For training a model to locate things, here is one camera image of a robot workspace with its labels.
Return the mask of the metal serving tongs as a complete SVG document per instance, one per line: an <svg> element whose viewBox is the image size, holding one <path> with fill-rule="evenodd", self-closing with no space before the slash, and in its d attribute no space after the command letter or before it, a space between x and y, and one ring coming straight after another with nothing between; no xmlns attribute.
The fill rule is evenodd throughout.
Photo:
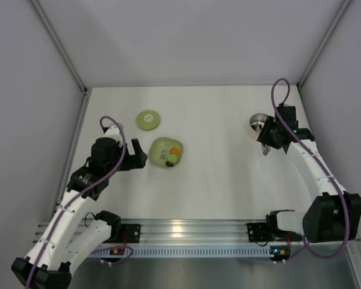
<svg viewBox="0 0 361 289"><path fill-rule="evenodd" d="M268 141L269 141L269 129L270 128L270 118L267 117L265 120L265 123L262 127L262 130L259 134L258 140L261 143L261 147L262 147L262 153L266 156L268 155L268 153L270 152L271 148L268 145Z"/></svg>

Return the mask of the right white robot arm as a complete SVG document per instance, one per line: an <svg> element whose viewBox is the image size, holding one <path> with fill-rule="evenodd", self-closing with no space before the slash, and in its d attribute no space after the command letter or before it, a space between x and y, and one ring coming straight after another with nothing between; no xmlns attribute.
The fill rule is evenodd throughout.
<svg viewBox="0 0 361 289"><path fill-rule="evenodd" d="M250 126L267 155L271 148L281 149L300 173L312 203L303 212L296 209L272 211L267 222L274 230L292 233L294 241L305 236L310 243L356 238L361 216L361 197L351 194L327 167L315 137L301 128L294 106L280 104L274 116L255 114Z"/></svg>

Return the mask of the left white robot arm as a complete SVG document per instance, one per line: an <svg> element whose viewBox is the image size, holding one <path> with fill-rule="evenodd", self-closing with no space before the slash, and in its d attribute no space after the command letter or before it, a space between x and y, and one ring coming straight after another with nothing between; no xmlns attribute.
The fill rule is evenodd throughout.
<svg viewBox="0 0 361 289"><path fill-rule="evenodd" d="M138 139L131 141L134 154L128 151L122 126L113 118L102 126L103 136L96 139L91 155L76 170L64 192L63 199L43 235L23 258L11 266L24 288L67 288L78 267L102 243L120 243L119 255L128 249L128 234L123 232L121 218L102 210L93 215L91 223L78 236L78 225L91 214L100 195L116 172L142 169L147 155Z"/></svg>

